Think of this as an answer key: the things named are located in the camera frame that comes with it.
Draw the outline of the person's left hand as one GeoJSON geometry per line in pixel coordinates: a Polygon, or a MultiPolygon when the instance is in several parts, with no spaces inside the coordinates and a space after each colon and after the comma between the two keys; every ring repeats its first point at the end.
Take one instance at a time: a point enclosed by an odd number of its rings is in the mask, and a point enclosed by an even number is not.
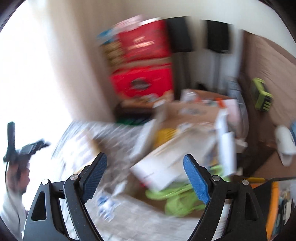
{"type": "Polygon", "coordinates": [[[23,195],[27,191],[27,186],[30,182],[29,178],[29,169],[25,168],[20,175],[20,178],[17,178],[19,166],[17,164],[9,164],[8,170],[6,171],[6,184],[8,189],[13,193],[23,195]]]}

